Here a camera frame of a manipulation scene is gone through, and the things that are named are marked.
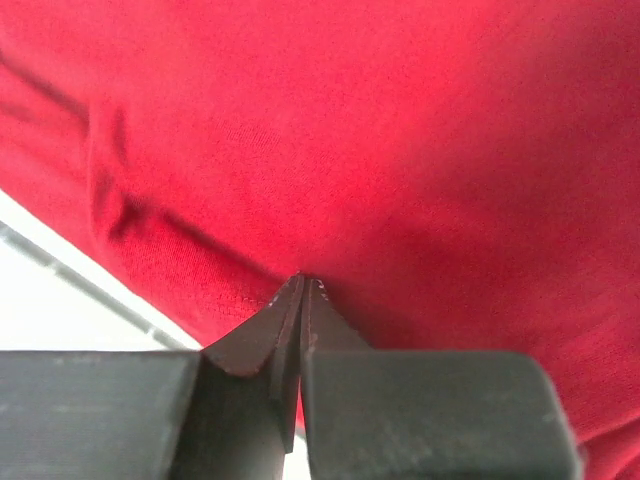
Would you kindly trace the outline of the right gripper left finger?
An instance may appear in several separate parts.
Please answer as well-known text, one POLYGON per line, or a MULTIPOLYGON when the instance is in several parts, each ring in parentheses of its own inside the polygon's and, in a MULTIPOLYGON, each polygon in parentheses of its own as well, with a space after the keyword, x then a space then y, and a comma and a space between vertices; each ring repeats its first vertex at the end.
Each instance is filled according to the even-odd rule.
POLYGON ((199 351, 5 351, 5 479, 278 479, 292 450, 301 276, 199 351))

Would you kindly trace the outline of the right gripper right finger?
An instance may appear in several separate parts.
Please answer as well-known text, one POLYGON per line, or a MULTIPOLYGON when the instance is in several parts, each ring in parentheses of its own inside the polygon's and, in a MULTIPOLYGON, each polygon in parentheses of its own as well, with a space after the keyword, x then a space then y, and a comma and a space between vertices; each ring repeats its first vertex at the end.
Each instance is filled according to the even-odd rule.
POLYGON ((315 479, 579 479, 549 376, 504 351, 379 350, 305 284, 302 401, 315 479))

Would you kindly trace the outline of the red t shirt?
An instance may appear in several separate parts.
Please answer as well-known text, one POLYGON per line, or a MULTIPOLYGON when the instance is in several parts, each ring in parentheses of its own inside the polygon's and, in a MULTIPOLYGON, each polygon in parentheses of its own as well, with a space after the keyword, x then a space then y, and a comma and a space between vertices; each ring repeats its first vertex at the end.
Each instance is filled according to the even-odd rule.
POLYGON ((639 475, 635 1, 5 1, 1 187, 204 343, 303 272, 530 355, 639 475))

